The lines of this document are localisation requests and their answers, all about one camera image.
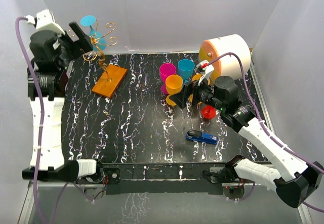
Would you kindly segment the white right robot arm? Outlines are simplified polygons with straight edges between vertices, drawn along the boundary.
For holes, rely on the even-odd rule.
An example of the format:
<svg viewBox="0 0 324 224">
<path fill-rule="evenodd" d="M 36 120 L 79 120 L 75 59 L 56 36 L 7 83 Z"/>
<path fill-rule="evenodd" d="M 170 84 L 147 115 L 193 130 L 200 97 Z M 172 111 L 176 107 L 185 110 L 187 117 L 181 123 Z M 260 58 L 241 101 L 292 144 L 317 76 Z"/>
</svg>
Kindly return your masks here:
<svg viewBox="0 0 324 224">
<path fill-rule="evenodd" d="M 223 122 L 257 147 L 273 165 L 267 167 L 237 155 L 225 165 L 230 181 L 243 178 L 261 184 L 292 208 L 299 207 L 319 187 L 323 166 L 302 160 L 280 142 L 256 117 L 255 110 L 238 99 L 238 87 L 231 77 L 218 77 L 214 86 L 208 85 L 206 79 L 185 83 L 170 99 L 184 108 L 189 97 L 193 104 L 202 102 L 219 110 Z"/>
</svg>

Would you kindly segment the orange-yellow wine glass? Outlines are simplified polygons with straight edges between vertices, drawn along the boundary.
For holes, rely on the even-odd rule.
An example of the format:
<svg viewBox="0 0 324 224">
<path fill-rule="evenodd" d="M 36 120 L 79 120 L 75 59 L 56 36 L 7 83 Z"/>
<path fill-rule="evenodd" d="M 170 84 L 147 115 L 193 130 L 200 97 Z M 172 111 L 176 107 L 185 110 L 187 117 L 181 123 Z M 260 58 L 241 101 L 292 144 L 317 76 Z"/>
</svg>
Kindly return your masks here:
<svg viewBox="0 0 324 224">
<path fill-rule="evenodd" d="M 168 96 L 166 97 L 166 103 L 170 106 L 176 106 L 176 103 L 171 100 L 171 95 L 177 94 L 181 91 L 183 86 L 183 79 L 179 75 L 170 75 L 166 79 L 166 89 Z"/>
</svg>

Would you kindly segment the yellow wine glass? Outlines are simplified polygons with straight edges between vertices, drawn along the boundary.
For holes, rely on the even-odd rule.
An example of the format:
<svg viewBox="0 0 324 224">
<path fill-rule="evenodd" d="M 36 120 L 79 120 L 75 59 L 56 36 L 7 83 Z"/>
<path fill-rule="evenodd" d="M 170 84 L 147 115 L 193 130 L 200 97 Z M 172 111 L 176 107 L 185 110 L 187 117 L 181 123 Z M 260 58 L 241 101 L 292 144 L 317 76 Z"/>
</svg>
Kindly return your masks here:
<svg viewBox="0 0 324 224">
<path fill-rule="evenodd" d="M 196 75 L 194 75 L 193 77 L 192 77 L 192 82 L 194 82 L 194 81 L 196 81 L 196 80 L 199 80 L 201 78 L 201 74 L 196 74 Z M 193 100 L 193 94 L 191 94 L 190 96 L 189 96 L 189 100 L 190 100 L 190 102 L 192 103 L 192 100 Z"/>
</svg>

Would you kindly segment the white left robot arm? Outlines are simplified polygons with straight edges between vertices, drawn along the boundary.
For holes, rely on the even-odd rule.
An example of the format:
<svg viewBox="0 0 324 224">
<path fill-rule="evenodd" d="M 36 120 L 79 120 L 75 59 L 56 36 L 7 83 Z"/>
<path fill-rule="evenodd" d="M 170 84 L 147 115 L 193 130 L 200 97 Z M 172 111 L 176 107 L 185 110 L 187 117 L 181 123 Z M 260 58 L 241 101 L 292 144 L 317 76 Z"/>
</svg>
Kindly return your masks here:
<svg viewBox="0 0 324 224">
<path fill-rule="evenodd" d="M 105 171 L 96 159 L 65 160 L 62 151 L 67 65 L 93 49 L 90 37 L 75 21 L 69 26 L 78 38 L 76 41 L 66 31 L 49 28 L 30 37 L 33 58 L 27 64 L 27 96 L 33 115 L 33 149 L 30 164 L 22 171 L 25 180 L 72 183 L 88 177 L 99 183 L 104 179 Z"/>
</svg>

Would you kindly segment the blue wine glass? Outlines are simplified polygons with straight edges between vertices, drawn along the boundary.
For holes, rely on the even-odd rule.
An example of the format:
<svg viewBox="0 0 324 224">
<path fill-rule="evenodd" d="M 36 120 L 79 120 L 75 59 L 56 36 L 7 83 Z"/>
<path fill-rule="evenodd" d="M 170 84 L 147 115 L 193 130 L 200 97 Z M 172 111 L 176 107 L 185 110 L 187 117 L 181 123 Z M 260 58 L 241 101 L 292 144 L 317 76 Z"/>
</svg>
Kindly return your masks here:
<svg viewBox="0 0 324 224">
<path fill-rule="evenodd" d="M 93 50 L 105 50 L 106 41 L 105 38 L 102 38 L 102 33 L 98 31 L 98 21 L 96 17 L 93 15 L 86 15 L 81 18 L 80 23 L 82 26 L 88 26 L 90 28 L 89 37 L 94 39 L 94 42 L 92 42 Z"/>
<path fill-rule="evenodd" d="M 183 59 L 178 62 L 177 74 L 184 80 L 188 80 L 194 71 L 195 63 L 189 59 Z"/>
</svg>

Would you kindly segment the red wine glass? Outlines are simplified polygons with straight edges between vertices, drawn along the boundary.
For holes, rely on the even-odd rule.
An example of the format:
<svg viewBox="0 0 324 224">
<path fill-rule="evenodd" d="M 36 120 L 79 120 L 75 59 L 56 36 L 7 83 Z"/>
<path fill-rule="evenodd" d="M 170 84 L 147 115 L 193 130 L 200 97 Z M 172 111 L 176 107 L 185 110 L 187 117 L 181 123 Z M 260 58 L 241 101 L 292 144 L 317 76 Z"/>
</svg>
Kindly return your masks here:
<svg viewBox="0 0 324 224">
<path fill-rule="evenodd" d="M 216 109 L 210 105 L 202 108 L 201 114 L 205 119 L 213 119 L 216 116 Z"/>
</svg>

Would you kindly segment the pink wine glass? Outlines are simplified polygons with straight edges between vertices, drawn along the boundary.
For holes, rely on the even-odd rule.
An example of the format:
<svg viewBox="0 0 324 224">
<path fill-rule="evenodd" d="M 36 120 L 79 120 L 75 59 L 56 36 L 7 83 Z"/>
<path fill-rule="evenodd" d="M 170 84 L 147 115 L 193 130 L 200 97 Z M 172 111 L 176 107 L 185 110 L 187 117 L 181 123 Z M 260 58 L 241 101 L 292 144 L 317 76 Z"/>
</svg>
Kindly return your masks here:
<svg viewBox="0 0 324 224">
<path fill-rule="evenodd" d="M 177 69 L 176 69 L 175 65 L 171 64 L 171 63 L 163 63 L 159 68 L 160 78 L 163 81 L 163 84 L 160 89 L 166 95 L 168 94 L 167 89 L 166 89 L 166 84 L 165 84 L 166 79 L 171 75 L 175 75 L 176 71 L 177 71 Z"/>
</svg>

